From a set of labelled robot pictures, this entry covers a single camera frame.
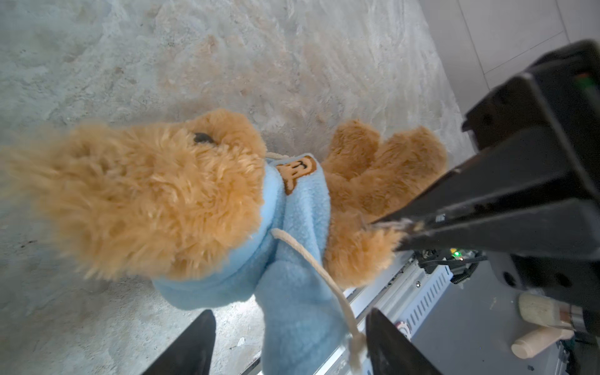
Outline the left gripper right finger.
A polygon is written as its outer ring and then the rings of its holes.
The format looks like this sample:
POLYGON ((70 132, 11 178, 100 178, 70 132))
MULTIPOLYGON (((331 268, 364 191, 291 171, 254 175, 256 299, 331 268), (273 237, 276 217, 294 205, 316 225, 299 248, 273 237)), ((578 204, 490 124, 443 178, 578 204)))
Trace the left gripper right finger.
POLYGON ((379 309, 367 315, 366 336, 374 375, 441 375, 379 309))

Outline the brown teddy bear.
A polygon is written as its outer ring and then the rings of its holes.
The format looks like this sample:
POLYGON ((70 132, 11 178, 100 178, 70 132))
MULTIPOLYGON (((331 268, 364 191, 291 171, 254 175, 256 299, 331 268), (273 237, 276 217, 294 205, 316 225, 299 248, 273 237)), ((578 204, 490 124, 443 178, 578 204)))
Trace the brown teddy bear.
POLYGON ((392 261, 401 231, 372 223, 445 172, 425 127, 382 141, 358 121, 334 132, 323 162, 271 155, 242 114, 217 109, 182 123, 82 124, 1 153, 9 190, 28 200, 60 249, 91 275, 183 281, 233 264, 285 204, 294 238, 324 232, 319 254, 342 288, 368 284, 392 261))

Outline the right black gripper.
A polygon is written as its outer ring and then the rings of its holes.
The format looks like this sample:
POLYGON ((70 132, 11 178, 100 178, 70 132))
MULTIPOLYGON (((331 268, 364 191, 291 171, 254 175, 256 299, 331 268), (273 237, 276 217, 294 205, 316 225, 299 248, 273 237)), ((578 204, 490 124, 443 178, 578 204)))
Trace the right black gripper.
POLYGON ((599 47, 546 53, 500 84, 462 129, 478 154, 379 225, 435 225, 400 251, 506 253, 516 288, 599 307, 599 47))

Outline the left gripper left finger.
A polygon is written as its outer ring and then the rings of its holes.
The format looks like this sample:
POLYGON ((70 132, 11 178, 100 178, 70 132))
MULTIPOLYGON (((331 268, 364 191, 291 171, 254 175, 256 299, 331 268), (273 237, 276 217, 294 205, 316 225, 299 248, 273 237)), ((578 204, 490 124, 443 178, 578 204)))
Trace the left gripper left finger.
POLYGON ((206 375, 217 336, 213 311, 204 310, 143 375, 206 375))

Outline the light blue bear hoodie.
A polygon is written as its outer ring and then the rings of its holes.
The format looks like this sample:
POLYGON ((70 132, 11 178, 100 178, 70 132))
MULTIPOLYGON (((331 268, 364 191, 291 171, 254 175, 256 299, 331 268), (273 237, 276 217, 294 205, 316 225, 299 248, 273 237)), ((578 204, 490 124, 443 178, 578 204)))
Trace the light blue bear hoodie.
POLYGON ((189 281, 159 279, 172 306, 217 308, 255 297, 264 315, 261 362, 265 374, 313 374, 345 341, 340 303, 315 268, 288 243, 289 234, 321 263, 328 242, 331 202, 323 169, 311 154, 266 163, 261 225, 236 248, 224 268, 189 281))

